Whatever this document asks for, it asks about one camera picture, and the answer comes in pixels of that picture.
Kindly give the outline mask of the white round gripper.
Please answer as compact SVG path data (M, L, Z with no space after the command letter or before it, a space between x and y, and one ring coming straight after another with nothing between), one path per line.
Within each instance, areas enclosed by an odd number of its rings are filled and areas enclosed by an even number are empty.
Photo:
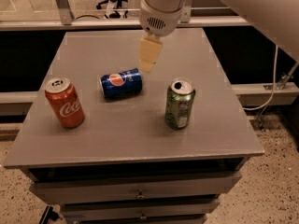
M141 0L140 23L149 34L140 40L139 69L149 73L163 47L159 36L170 35L178 26L185 0Z

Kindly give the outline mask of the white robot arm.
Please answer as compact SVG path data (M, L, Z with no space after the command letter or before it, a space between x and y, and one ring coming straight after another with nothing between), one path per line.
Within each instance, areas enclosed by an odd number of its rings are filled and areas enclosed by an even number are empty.
M220 0L299 63L299 0ZM178 26L186 0L141 0L139 67L149 72L162 50L162 36Z

